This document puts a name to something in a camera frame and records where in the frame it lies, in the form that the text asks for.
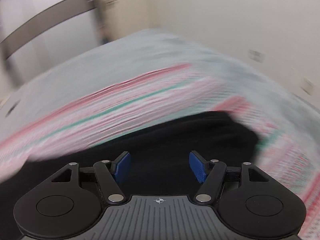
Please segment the grey fluffy bed cover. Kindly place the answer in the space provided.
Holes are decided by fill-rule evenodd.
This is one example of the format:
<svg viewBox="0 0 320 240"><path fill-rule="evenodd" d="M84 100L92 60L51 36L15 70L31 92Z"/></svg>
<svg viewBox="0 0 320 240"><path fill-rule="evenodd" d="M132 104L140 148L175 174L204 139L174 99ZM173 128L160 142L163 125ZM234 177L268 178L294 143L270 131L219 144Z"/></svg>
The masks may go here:
<svg viewBox="0 0 320 240"><path fill-rule="evenodd" d="M24 84L1 109L1 138L87 94L182 63L224 81L286 132L319 140L319 111L305 101L245 63L159 29L94 48Z"/></svg>

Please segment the red green patterned blanket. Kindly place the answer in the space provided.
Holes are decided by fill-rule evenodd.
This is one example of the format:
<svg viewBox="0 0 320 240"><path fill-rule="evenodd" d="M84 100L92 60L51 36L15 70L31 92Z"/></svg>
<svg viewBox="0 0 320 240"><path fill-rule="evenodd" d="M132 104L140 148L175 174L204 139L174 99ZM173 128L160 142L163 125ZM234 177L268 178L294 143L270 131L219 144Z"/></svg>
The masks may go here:
<svg viewBox="0 0 320 240"><path fill-rule="evenodd" d="M319 111L248 66L175 64L126 74L59 66L1 108L1 182L38 164L154 124L226 111L261 138L259 163L306 202L319 239Z"/></svg>

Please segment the white wall socket left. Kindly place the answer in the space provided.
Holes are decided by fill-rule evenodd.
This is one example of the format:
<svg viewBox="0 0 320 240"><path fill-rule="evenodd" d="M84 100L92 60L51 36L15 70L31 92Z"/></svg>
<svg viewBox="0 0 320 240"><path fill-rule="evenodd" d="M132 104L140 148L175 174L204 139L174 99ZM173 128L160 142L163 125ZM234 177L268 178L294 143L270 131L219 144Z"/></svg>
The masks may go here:
<svg viewBox="0 0 320 240"><path fill-rule="evenodd" d="M265 54L256 50L249 50L248 57L256 62L263 63Z"/></svg>

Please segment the white wall socket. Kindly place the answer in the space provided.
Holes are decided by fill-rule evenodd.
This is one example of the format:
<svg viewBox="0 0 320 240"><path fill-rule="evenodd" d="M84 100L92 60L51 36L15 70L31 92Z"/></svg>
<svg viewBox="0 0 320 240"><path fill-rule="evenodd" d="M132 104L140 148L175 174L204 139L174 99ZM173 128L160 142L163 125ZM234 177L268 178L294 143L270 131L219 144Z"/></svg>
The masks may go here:
<svg viewBox="0 0 320 240"><path fill-rule="evenodd" d="M301 85L301 89L306 92L306 94L312 96L315 91L315 85L308 78L304 77Z"/></svg>
<svg viewBox="0 0 320 240"><path fill-rule="evenodd" d="M256 50L249 50L248 57L256 62L263 63L265 54Z"/></svg>

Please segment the white wall socket right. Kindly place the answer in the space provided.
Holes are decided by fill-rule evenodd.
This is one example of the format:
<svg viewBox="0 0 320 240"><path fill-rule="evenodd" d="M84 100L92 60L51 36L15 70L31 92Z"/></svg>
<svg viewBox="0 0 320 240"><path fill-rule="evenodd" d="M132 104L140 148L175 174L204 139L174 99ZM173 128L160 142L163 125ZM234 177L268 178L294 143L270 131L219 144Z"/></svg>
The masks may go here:
<svg viewBox="0 0 320 240"><path fill-rule="evenodd" d="M306 92L306 94L312 96L315 91L315 85L308 78L304 77L301 85L301 89Z"/></svg>

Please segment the black pants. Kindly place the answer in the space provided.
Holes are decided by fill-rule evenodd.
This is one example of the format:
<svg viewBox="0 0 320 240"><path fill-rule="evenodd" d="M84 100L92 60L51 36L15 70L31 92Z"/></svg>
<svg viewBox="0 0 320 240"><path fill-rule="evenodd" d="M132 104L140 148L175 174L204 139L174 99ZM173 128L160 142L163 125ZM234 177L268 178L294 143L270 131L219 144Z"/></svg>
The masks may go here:
<svg viewBox="0 0 320 240"><path fill-rule="evenodd" d="M189 167L189 153L217 159L228 166L252 161L259 136L226 112L203 112L140 129L80 152L42 161L27 161L1 183L1 239L19 239L13 217L15 203L66 164L90 167L127 151L130 170L121 184L127 195L194 195L199 187Z"/></svg>

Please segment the white grey wardrobe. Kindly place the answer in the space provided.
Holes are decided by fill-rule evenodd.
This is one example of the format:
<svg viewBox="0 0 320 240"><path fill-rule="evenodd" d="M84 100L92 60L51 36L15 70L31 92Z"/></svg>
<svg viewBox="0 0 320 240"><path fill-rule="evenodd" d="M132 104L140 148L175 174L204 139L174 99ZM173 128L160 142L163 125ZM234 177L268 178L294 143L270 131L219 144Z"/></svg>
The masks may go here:
<svg viewBox="0 0 320 240"><path fill-rule="evenodd" d="M98 0L1 0L1 53L14 87L106 43Z"/></svg>

